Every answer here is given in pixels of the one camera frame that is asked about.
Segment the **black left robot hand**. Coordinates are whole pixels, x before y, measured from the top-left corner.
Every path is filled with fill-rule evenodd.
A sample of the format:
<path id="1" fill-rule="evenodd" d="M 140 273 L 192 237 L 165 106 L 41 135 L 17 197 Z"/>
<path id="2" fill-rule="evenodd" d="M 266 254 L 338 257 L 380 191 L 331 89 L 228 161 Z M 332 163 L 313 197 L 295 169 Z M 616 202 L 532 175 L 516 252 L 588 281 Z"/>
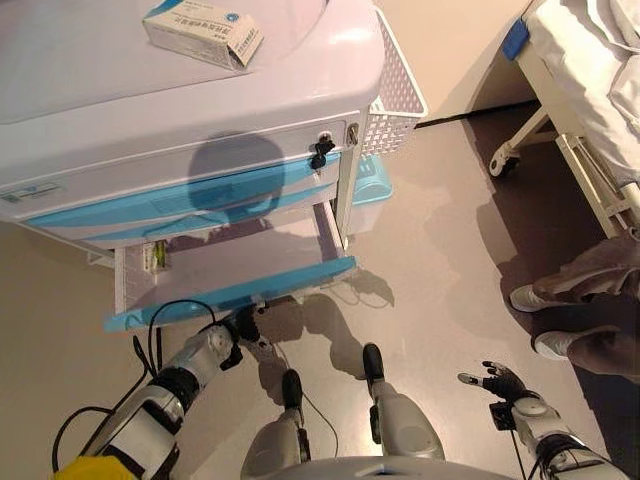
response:
<path id="1" fill-rule="evenodd" d="M 260 332 L 256 317 L 264 311 L 263 305 L 250 304 L 234 312 L 234 324 L 241 344 L 247 349 L 267 352 L 272 343 Z"/>

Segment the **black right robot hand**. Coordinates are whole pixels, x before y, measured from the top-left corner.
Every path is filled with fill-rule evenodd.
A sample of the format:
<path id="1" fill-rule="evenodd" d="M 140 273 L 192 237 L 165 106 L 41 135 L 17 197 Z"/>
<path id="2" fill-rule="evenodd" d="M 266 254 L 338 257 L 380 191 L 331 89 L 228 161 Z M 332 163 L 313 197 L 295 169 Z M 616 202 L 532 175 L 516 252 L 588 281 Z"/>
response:
<path id="1" fill-rule="evenodd" d="M 457 375 L 457 379 L 463 384 L 482 388 L 510 403 L 523 398 L 540 398 L 507 366 L 489 360 L 482 361 L 481 365 L 486 369 L 486 376 L 479 377 L 462 372 Z"/>

